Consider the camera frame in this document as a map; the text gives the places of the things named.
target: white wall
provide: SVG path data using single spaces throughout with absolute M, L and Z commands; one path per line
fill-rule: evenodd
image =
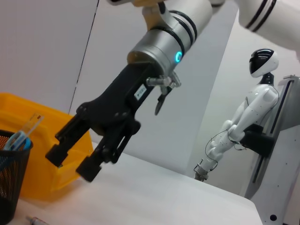
M 1 0 L 0 92 L 68 113 L 98 0 Z
M 254 79 L 250 76 L 249 59 L 252 52 L 266 47 L 277 51 L 279 56 L 279 67 L 272 72 L 275 76 L 275 87 L 286 75 L 300 76 L 300 64 L 294 52 L 278 47 L 243 29 L 239 26 L 237 17 L 211 91 L 186 175 L 194 175 L 193 168 L 204 157 L 207 141 L 218 133 L 225 120 L 232 118 L 237 107 L 245 99 L 248 90 L 259 82 L 260 78 Z M 207 183 L 238 194 L 253 155 L 251 150 L 229 150 L 218 167 L 210 173 Z M 299 224 L 299 213 L 293 214 L 291 210 L 295 211 L 300 207 L 300 182 L 296 185 L 292 199 L 293 206 L 290 205 L 285 220 L 289 225 Z
M 136 114 L 142 128 L 127 145 L 127 154 L 185 172 L 236 12 L 236 6 L 228 2 L 212 18 L 177 66 L 182 86 L 168 96 L 158 116 L 154 116 L 158 89 L 147 98 Z M 145 32 L 141 8 L 131 4 L 113 7 L 100 2 L 71 113 L 107 88 L 125 67 L 127 54 Z M 93 141 L 99 140 L 93 135 Z

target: white table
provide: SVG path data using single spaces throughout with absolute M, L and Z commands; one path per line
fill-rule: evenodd
M 19 200 L 10 225 L 26 215 L 50 225 L 262 224 L 251 201 L 126 154 L 71 187 L 55 203 Z

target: label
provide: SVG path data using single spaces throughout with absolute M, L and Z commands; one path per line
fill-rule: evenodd
M 140 100 L 140 98 L 143 96 L 143 94 L 146 92 L 147 88 L 144 84 L 142 84 L 139 89 L 135 93 L 136 100 Z

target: yellow plastic bin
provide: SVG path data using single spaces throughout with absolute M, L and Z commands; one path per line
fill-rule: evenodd
M 59 143 L 54 136 L 72 116 L 11 94 L 0 93 L 1 130 L 18 131 L 34 113 L 43 115 L 44 119 L 30 135 L 33 148 L 21 196 L 47 199 L 56 190 L 79 177 L 75 170 L 84 158 L 92 153 L 93 147 L 90 134 L 87 132 L 68 152 L 63 166 L 55 167 L 45 158 L 45 154 L 54 144 Z

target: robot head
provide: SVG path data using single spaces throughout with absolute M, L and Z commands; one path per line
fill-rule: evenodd
M 252 53 L 249 64 L 251 76 L 256 78 L 277 69 L 279 61 L 275 51 L 263 48 Z

